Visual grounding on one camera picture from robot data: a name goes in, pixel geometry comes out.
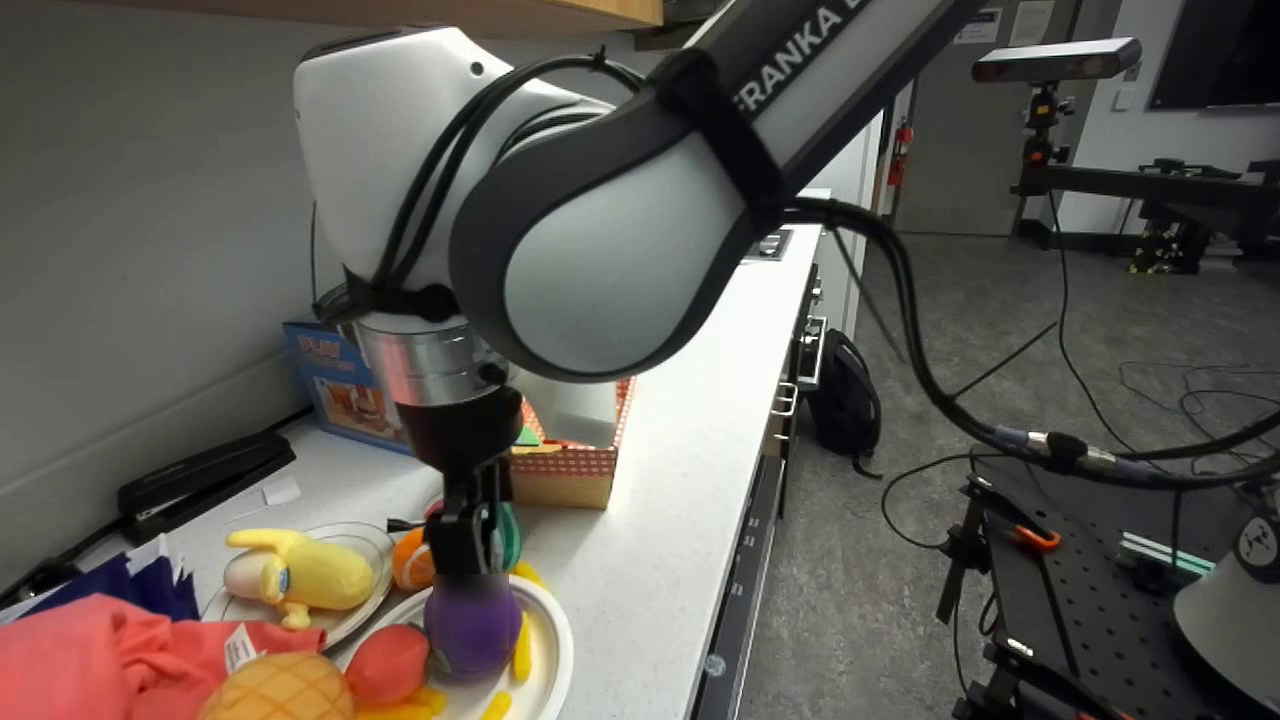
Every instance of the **franka robot arm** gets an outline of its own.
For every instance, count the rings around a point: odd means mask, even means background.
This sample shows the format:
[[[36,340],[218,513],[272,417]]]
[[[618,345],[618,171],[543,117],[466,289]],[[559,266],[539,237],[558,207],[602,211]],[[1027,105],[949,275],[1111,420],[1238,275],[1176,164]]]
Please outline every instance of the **franka robot arm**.
[[[350,266],[340,315],[416,455],[446,471],[450,509],[429,524],[446,593],[495,575],[491,505],[522,433],[507,361],[587,383],[681,350],[776,220],[753,183],[776,203],[802,191],[971,9],[738,0],[618,108],[534,78],[474,125],[511,68],[451,26],[321,48],[295,68],[321,227]],[[710,125],[756,156],[738,164]],[[455,171],[441,137],[470,138]]]

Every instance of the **box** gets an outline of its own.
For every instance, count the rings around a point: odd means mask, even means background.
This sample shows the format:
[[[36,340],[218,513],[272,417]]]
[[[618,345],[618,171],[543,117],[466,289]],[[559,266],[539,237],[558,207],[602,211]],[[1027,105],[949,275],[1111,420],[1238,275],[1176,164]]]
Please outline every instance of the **box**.
[[[366,357],[350,335],[327,324],[294,319],[283,324],[283,340],[294,370],[304,383],[321,427],[411,455],[397,402],[386,398],[375,377],[366,369]],[[535,410],[524,402],[524,442],[511,448],[515,505],[593,513],[608,509],[630,383],[621,383],[618,394],[621,420],[608,448],[550,440]]]

